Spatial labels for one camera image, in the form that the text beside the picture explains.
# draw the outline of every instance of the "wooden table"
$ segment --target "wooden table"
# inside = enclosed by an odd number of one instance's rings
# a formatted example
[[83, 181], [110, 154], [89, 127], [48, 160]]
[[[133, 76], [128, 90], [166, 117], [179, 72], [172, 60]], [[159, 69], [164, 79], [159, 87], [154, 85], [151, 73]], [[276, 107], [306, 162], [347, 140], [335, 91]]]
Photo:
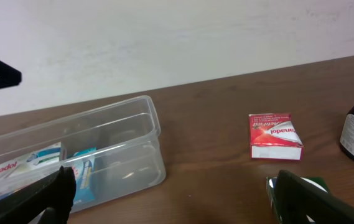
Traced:
[[[354, 206], [354, 162], [338, 147], [354, 104], [354, 57], [173, 86], [0, 117], [0, 134], [139, 95], [162, 127], [158, 186], [74, 213], [70, 223], [276, 223], [265, 178], [321, 176]], [[252, 160], [250, 113], [292, 113], [301, 161]]]

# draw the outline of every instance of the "wall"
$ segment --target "wall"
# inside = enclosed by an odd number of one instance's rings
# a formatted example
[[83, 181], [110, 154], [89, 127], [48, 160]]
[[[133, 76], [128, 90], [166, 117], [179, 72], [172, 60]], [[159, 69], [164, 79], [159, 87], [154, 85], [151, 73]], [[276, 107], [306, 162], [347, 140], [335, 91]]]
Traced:
[[0, 115], [354, 55], [354, 0], [3, 0]]

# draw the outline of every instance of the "bottle label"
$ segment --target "bottle label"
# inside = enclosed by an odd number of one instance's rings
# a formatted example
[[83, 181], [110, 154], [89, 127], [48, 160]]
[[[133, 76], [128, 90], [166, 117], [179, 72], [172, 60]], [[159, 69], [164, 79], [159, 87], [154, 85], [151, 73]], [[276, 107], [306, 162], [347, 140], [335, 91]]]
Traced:
[[343, 133], [341, 134], [340, 143], [354, 155], [354, 115], [348, 114], [345, 118]]

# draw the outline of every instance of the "red box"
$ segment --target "red box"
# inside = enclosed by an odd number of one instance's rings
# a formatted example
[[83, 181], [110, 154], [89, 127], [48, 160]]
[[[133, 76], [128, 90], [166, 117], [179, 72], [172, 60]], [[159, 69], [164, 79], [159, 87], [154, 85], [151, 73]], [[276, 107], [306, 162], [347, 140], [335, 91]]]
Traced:
[[300, 160], [304, 149], [291, 116], [250, 114], [251, 158]]

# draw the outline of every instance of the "clear plastic bin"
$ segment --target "clear plastic bin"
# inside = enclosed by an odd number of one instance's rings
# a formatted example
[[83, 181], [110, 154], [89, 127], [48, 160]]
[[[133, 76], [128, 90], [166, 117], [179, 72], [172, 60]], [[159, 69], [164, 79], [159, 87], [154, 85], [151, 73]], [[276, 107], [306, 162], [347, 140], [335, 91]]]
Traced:
[[0, 164], [61, 142], [71, 155], [95, 152], [0, 180], [16, 190], [59, 169], [94, 160], [91, 190], [95, 197], [75, 204], [72, 212], [161, 183], [165, 178], [159, 148], [161, 129], [153, 102], [140, 96], [0, 136]]

